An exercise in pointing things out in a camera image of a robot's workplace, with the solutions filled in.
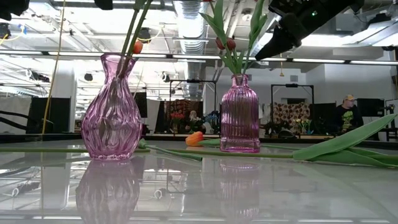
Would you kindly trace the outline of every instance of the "ceiling duct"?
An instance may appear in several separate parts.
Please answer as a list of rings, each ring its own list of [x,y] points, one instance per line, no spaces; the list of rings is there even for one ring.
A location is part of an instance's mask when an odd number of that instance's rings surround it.
[[[204,54],[205,43],[200,40],[205,36],[205,21],[199,14],[205,13],[208,3],[203,1],[174,1],[175,10],[178,14],[178,35],[181,40],[181,50],[183,54]],[[205,63],[185,62],[184,74],[186,80],[204,80]],[[184,97],[189,100],[201,100],[202,83],[182,83],[184,85]]]

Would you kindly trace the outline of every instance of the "cable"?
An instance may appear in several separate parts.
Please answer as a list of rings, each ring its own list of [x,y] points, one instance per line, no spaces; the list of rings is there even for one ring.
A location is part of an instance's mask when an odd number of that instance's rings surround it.
[[[4,35],[4,37],[0,40],[0,45],[2,45],[2,43],[6,40],[7,37],[8,37],[8,34]]]
[[[153,36],[153,37],[151,37],[151,38],[149,38],[149,39],[141,39],[141,38],[137,37],[137,40],[141,40],[141,41],[150,41],[150,40],[153,40],[153,39],[155,39],[156,37],[159,36],[159,34],[160,34],[160,32],[162,32],[162,30],[163,30],[163,27],[161,27],[161,28],[159,29],[159,31],[157,32],[157,34],[156,34],[155,36]]]
[[[354,14],[354,16],[355,16],[359,21],[361,21],[361,22],[363,22],[363,23],[365,23],[365,24],[368,23],[368,22],[364,22],[361,18],[359,18],[359,16],[358,16],[357,14]]]
[[[61,15],[61,28],[60,28],[60,37],[59,37],[59,43],[58,43],[58,51],[57,51],[57,57],[55,58],[55,66],[54,66],[54,72],[52,74],[52,79],[51,79],[51,86],[50,86],[50,91],[49,91],[49,97],[47,98],[47,103],[45,105],[45,110],[44,110],[44,119],[43,119],[43,129],[42,129],[42,134],[45,133],[45,124],[47,122],[47,115],[49,113],[49,107],[50,107],[50,100],[51,100],[51,93],[52,93],[52,88],[54,86],[54,80],[55,80],[55,74],[57,72],[57,67],[58,67],[58,61],[60,58],[60,51],[61,51],[61,45],[62,45],[62,30],[63,30],[63,19],[65,17],[65,5],[66,5],[66,0],[63,0],[63,6],[62,6],[62,15]]]

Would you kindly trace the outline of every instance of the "orange tulip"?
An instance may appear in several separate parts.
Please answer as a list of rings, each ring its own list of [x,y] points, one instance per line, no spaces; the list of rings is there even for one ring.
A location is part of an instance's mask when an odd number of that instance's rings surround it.
[[[132,52],[133,52],[134,54],[139,54],[139,53],[141,53],[141,50],[142,50],[143,46],[144,46],[144,44],[143,44],[141,41],[138,40],[138,41],[134,44],[134,48],[133,48]]]
[[[200,145],[198,145],[198,143],[203,140],[204,140],[203,133],[200,131],[197,131],[197,132],[189,135],[185,139],[185,143],[187,144],[187,146],[200,146]]]

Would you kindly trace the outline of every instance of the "metal frame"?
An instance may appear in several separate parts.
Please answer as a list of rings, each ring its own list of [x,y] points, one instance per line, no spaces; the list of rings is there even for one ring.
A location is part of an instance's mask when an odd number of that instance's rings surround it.
[[[286,88],[298,88],[298,87],[302,87],[304,89],[304,87],[310,87],[311,88],[311,97],[312,97],[312,104],[314,104],[315,100],[314,100],[314,90],[313,90],[313,85],[299,85],[299,84],[272,84],[271,85],[271,122],[274,122],[274,86],[284,86]],[[311,118],[314,120],[315,118],[315,109],[313,109],[313,113],[311,114]]]

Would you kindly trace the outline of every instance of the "ceiling light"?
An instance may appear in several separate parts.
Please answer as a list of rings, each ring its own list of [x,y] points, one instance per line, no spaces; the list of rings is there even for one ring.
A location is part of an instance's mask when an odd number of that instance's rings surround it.
[[[49,52],[49,55],[57,55],[58,52]],[[94,56],[99,57],[103,55],[102,52],[60,52],[61,56]]]
[[[137,58],[166,58],[165,54],[133,54]]]
[[[7,55],[41,55],[42,53],[39,51],[33,50],[0,50],[0,54]]]
[[[212,55],[173,55],[173,58],[180,58],[180,59],[220,59],[220,56],[212,56]]]
[[[352,65],[391,65],[391,66],[397,66],[398,62],[352,60],[352,61],[350,61],[350,64],[352,64]]]
[[[255,57],[249,57],[249,60],[250,61],[255,61],[256,60],[256,58]],[[286,58],[264,58],[264,59],[262,59],[262,60],[260,60],[260,61],[262,61],[262,62],[286,62]]]
[[[344,60],[329,60],[329,59],[309,59],[309,58],[295,58],[293,62],[310,62],[310,63],[344,63]]]

